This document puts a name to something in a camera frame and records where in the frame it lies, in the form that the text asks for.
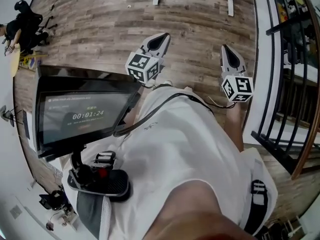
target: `timer display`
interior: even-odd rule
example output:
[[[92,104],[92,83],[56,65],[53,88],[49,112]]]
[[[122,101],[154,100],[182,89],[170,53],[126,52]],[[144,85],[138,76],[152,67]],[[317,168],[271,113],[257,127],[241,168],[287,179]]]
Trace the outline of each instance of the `timer display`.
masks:
[[[128,93],[47,96],[44,103],[43,143],[52,143],[116,126],[130,98]]]
[[[101,116],[104,114],[104,110],[102,111],[97,111],[97,112],[87,112],[85,114],[74,114],[72,119],[76,120],[76,119],[80,119],[80,118],[91,118],[91,117],[95,117],[95,116]]]

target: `black railing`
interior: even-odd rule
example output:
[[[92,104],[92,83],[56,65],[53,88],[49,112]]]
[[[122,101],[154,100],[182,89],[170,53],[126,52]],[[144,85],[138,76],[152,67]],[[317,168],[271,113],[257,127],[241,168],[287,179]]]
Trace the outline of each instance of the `black railing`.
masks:
[[[320,154],[320,144],[314,143],[317,132],[320,132],[320,29],[316,13],[309,0],[274,1],[280,23],[274,26],[270,2],[267,0],[271,28],[266,31],[266,34],[271,36],[272,44],[267,99],[258,131],[253,131],[251,135],[295,179],[300,174],[320,169],[320,164],[304,167],[307,165],[309,154],[317,152]],[[280,33],[279,83],[271,120],[266,133],[263,133],[273,88],[276,32]],[[297,72],[299,64],[303,65],[302,76],[301,72]],[[309,67],[316,69],[317,79],[308,79]],[[276,121],[280,127],[277,136],[271,137]],[[284,140],[283,133],[288,125],[293,128],[290,138]],[[295,141],[299,128],[307,129],[304,142]]]

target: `small device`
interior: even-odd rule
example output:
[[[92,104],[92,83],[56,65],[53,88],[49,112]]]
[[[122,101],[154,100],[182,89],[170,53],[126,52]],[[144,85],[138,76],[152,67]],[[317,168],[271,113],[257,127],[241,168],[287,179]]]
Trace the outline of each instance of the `small device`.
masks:
[[[169,33],[159,33],[146,38],[136,52],[131,52],[125,64],[126,73],[146,84],[164,68],[163,56],[170,44]]]
[[[141,86],[125,74],[40,65],[32,110],[38,157],[52,161],[69,155],[72,169],[67,182],[72,189],[125,201],[130,196],[129,178],[125,171],[113,169],[114,157],[108,166],[94,167],[82,163],[81,152],[86,144],[124,127]]]
[[[254,94],[254,82],[247,76],[244,58],[224,44],[220,51],[221,89],[230,102],[246,102]]]

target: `person sitting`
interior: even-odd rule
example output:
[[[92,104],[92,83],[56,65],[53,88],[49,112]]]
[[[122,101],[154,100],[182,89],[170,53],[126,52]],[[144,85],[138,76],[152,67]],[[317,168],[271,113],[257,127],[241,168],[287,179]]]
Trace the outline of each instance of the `person sitting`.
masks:
[[[177,93],[202,104],[176,97],[130,134],[89,143],[81,153],[86,162],[116,153],[132,185],[127,201],[108,206],[106,197],[72,189],[66,163],[65,194],[97,239],[254,240],[275,208],[277,188],[261,156],[244,150],[240,103],[226,110],[223,129],[190,87],[166,81],[147,95],[137,121]],[[124,119],[127,127],[137,109]]]
[[[19,20],[15,19],[7,25],[0,24],[0,37],[2,36],[7,39],[5,53],[11,54],[16,44],[20,44],[21,51],[30,51],[41,41],[46,40],[49,34],[47,32],[36,34],[33,31],[28,31]]]

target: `floor plank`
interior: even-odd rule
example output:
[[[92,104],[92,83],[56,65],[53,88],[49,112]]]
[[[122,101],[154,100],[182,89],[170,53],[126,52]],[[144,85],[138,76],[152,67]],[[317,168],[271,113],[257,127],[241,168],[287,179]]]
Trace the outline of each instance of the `floor plank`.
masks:
[[[50,45],[41,47],[48,54],[44,64],[125,74],[124,65],[130,52],[144,38],[168,32],[171,43],[157,84],[171,80],[175,87],[192,87],[205,100],[211,96],[225,104],[227,100],[218,84],[222,44],[234,47],[244,57],[249,75],[253,75],[256,56],[253,0],[234,0],[234,17],[228,16],[227,0],[160,0],[159,6],[153,6],[152,0],[58,0],[50,12],[54,2],[34,0],[32,5],[32,10],[42,14],[44,21],[53,15],[52,24],[58,24]],[[23,69],[15,77],[17,110],[32,111],[33,77],[34,72]],[[225,111],[213,110],[223,126]],[[21,127],[20,135],[35,179],[49,192],[56,189],[61,174],[37,159]],[[279,191],[269,223],[303,213],[319,193],[319,174],[292,181],[270,154],[259,146],[258,149]]]

